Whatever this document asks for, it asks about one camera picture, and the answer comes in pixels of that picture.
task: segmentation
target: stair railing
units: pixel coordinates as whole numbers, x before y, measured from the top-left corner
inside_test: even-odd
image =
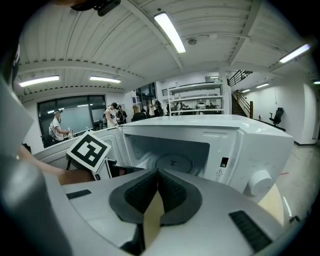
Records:
[[[240,104],[240,106],[241,107],[243,106],[244,109],[249,113],[249,118],[253,119],[254,118],[254,102],[250,101],[250,103],[248,103],[238,90],[235,90],[233,92],[233,95],[236,101]]]

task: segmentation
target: shelving unit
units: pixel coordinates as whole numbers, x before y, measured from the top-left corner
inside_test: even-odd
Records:
[[[223,90],[222,90],[222,85],[223,83],[217,83],[217,82],[203,82],[203,83],[195,83],[195,84],[188,84],[188,85],[182,85],[177,88],[169,88],[168,89],[168,103],[169,103],[169,115],[173,113],[183,113],[183,112],[222,112],[224,111],[223,109]],[[219,89],[220,95],[209,95],[210,93],[208,90],[212,89]],[[201,92],[202,95],[196,95],[196,96],[181,96],[180,98],[175,98],[175,99],[170,99],[172,97],[172,94],[177,94],[177,93],[185,93],[185,92],[191,92],[191,91],[203,91]],[[196,100],[210,100],[210,99],[221,99],[221,108],[210,108],[210,109],[186,109],[186,110],[177,110],[177,111],[171,111],[171,103],[176,103],[176,102],[185,102],[185,101],[196,101]]]

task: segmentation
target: floor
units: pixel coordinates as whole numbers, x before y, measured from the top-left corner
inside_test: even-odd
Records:
[[[294,145],[290,157],[276,181],[282,197],[284,228],[298,216],[305,219],[320,190],[320,149]]]

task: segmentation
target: black vent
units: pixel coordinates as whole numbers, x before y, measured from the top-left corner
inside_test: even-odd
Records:
[[[272,243],[270,238],[267,237],[267,235],[243,210],[229,213],[229,216],[255,253]]]

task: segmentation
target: person's arm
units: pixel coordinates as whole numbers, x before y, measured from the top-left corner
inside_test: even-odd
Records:
[[[116,124],[112,118],[111,118],[111,113],[110,113],[110,110],[107,108],[106,111],[105,111],[105,117],[106,119],[111,123],[111,124]]]
[[[63,170],[41,162],[22,145],[19,148],[18,156],[21,160],[37,166],[41,172],[55,175],[61,185],[91,182],[95,180],[89,170]]]
[[[61,130],[59,126],[55,127],[56,131],[60,134],[69,134],[69,131],[67,130]]]

